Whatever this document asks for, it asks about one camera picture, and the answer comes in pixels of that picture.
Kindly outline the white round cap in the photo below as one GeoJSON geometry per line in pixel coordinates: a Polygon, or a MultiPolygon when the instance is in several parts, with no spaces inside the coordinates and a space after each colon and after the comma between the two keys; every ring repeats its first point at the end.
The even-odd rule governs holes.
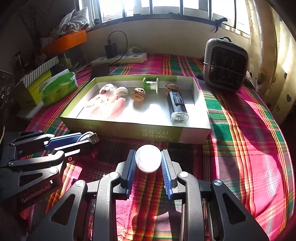
{"type": "Polygon", "coordinates": [[[154,145],[143,145],[135,153],[136,165],[144,173],[155,172],[160,167],[161,161],[161,151],[154,145]]]}

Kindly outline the pink white clip massager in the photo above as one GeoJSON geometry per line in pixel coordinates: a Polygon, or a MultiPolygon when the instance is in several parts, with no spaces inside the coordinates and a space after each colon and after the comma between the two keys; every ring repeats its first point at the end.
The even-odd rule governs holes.
{"type": "Polygon", "coordinates": [[[111,104],[112,102],[114,102],[113,98],[107,98],[102,94],[97,94],[85,104],[85,109],[89,113],[95,114],[99,110],[102,110],[107,104],[111,104]]]}

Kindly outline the round white dome massager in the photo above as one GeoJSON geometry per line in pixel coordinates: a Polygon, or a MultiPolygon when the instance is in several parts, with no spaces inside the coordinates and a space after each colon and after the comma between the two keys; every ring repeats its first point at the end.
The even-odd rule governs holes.
{"type": "Polygon", "coordinates": [[[99,94],[109,98],[110,96],[116,95],[116,88],[113,84],[108,83],[100,89],[99,94]]]}

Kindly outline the brown walnut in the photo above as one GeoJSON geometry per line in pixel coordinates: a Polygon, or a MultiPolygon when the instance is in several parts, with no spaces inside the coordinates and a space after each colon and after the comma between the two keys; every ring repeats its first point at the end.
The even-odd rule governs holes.
{"type": "Polygon", "coordinates": [[[168,95],[170,91],[175,91],[175,92],[180,91],[179,87],[173,83],[166,84],[164,90],[166,95],[168,95]]]}
{"type": "Polygon", "coordinates": [[[135,88],[130,95],[132,100],[136,102],[143,102],[146,99],[146,92],[143,88],[135,88]]]}

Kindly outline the black flashlight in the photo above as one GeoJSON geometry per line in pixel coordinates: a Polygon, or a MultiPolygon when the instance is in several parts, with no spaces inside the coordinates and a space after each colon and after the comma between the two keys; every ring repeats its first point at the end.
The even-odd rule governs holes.
{"type": "Polygon", "coordinates": [[[167,95],[171,122],[186,123],[189,119],[185,103],[178,91],[170,91],[167,95]]]}

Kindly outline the green white spool roller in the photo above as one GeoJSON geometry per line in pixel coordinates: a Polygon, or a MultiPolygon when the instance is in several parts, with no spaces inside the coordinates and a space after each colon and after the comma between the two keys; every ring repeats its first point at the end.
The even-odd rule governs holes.
{"type": "Polygon", "coordinates": [[[144,78],[142,81],[142,88],[144,90],[155,90],[156,94],[158,94],[159,78],[156,78],[156,80],[148,80],[147,78],[144,78]]]}

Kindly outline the pink cup-shaped piece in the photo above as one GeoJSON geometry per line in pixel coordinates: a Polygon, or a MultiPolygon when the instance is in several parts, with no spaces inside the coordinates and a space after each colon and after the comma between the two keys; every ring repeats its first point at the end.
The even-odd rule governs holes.
{"type": "Polygon", "coordinates": [[[114,102],[112,102],[109,106],[109,115],[114,114],[119,108],[121,108],[125,103],[125,100],[126,99],[124,97],[120,97],[114,102]]]}

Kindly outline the small white mushroom massager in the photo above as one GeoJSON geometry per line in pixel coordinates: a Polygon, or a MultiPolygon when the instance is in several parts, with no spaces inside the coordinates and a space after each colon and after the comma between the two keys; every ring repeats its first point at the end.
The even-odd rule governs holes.
{"type": "Polygon", "coordinates": [[[127,94],[128,94],[128,89],[125,88],[125,87],[123,87],[123,86],[122,87],[118,87],[116,89],[116,95],[118,97],[125,97],[127,94]]]}

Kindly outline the yellow box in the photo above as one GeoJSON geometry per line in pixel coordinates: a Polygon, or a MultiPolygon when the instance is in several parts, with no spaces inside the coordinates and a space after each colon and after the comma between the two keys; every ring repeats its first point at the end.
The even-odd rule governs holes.
{"type": "Polygon", "coordinates": [[[21,108],[30,108],[37,106],[41,98],[41,87],[47,80],[52,77],[51,70],[46,71],[40,77],[38,77],[31,85],[27,88],[23,88],[20,93],[15,96],[16,102],[21,108]]]}

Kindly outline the green tissue pack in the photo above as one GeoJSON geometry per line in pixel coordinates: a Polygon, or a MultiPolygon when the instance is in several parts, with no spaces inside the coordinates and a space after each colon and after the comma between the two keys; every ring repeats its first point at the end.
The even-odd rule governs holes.
{"type": "Polygon", "coordinates": [[[64,97],[78,89],[78,83],[74,72],[68,69],[50,78],[41,91],[44,107],[48,108],[64,97]]]}

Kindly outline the striped white box lid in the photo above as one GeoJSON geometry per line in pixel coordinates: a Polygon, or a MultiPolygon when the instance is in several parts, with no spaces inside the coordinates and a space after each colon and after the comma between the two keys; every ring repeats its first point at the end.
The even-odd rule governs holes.
{"type": "Polygon", "coordinates": [[[43,65],[39,66],[36,70],[32,71],[30,74],[25,75],[21,81],[25,88],[27,88],[29,85],[31,85],[37,78],[39,78],[42,74],[44,74],[46,71],[50,70],[52,67],[57,65],[59,63],[58,56],[48,60],[43,65]]]}

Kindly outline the white green cardboard box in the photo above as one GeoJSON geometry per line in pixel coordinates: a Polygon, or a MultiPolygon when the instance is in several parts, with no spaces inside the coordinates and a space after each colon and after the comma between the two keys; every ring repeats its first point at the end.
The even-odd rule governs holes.
{"type": "Polygon", "coordinates": [[[171,142],[201,145],[210,133],[210,121],[206,102],[192,77],[174,75],[115,75],[97,77],[70,102],[60,115],[68,129],[76,132],[95,131],[100,136],[131,138],[145,141],[171,142]],[[111,116],[96,111],[90,99],[99,94],[106,84],[125,87],[131,93],[142,87],[144,78],[159,82],[158,91],[147,90],[143,102],[135,102],[130,94],[124,104],[111,116]],[[171,121],[166,84],[180,89],[189,119],[186,123],[171,121]]]}

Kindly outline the black smartphone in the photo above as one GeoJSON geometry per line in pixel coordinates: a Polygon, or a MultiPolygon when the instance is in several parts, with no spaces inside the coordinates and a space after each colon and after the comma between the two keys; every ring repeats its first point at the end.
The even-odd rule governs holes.
{"type": "Polygon", "coordinates": [[[92,66],[90,80],[93,80],[97,77],[104,77],[109,75],[111,75],[109,64],[105,63],[100,65],[94,65],[92,66]]]}

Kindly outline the orange box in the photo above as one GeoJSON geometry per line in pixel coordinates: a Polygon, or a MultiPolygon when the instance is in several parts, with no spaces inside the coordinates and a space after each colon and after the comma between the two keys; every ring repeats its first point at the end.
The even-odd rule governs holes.
{"type": "Polygon", "coordinates": [[[85,30],[70,33],[63,37],[60,37],[50,44],[44,46],[41,52],[50,58],[53,58],[62,52],[65,52],[77,45],[87,42],[87,34],[85,30]]]}

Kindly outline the black charger adapter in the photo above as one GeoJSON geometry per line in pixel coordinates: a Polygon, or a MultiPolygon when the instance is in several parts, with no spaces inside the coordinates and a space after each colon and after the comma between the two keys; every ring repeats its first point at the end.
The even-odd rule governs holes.
{"type": "Polygon", "coordinates": [[[116,57],[117,56],[116,43],[108,40],[107,45],[105,45],[105,52],[108,59],[116,57]]]}

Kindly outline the white plug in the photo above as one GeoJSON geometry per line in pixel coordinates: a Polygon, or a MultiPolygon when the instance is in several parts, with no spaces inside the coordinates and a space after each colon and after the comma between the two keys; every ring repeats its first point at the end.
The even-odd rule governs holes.
{"type": "Polygon", "coordinates": [[[126,55],[131,56],[135,53],[143,53],[144,51],[138,47],[131,47],[127,50],[126,55]]]}

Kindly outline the white power strip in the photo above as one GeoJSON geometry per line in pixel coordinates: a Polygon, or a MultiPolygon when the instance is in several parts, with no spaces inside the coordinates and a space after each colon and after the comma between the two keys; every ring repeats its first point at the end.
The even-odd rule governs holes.
{"type": "Polygon", "coordinates": [[[121,56],[118,55],[114,58],[99,57],[91,62],[92,66],[101,65],[101,64],[127,64],[127,63],[143,63],[147,61],[146,53],[134,53],[132,55],[121,56]]]}

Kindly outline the plastic bags pile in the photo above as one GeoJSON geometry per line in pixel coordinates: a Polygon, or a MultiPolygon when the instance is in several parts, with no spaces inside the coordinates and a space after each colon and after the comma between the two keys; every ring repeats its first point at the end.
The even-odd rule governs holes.
{"type": "Polygon", "coordinates": [[[63,36],[81,30],[90,30],[90,20],[88,7],[84,7],[79,11],[73,10],[68,13],[60,22],[57,29],[53,29],[52,36],[63,36]]]}

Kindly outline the grey black mini heater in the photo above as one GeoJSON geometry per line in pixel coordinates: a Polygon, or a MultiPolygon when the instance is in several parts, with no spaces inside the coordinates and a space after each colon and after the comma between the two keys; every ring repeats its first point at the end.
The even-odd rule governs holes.
{"type": "Polygon", "coordinates": [[[212,38],[206,43],[203,65],[206,84],[238,92],[246,77],[248,52],[228,37],[212,38]]]}

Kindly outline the heart pattern curtain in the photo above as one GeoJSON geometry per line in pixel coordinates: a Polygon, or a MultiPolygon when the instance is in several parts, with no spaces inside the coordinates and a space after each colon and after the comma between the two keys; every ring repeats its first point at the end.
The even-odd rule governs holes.
{"type": "Polygon", "coordinates": [[[277,123],[295,106],[295,34],[272,1],[246,1],[250,26],[249,71],[277,123]]]}

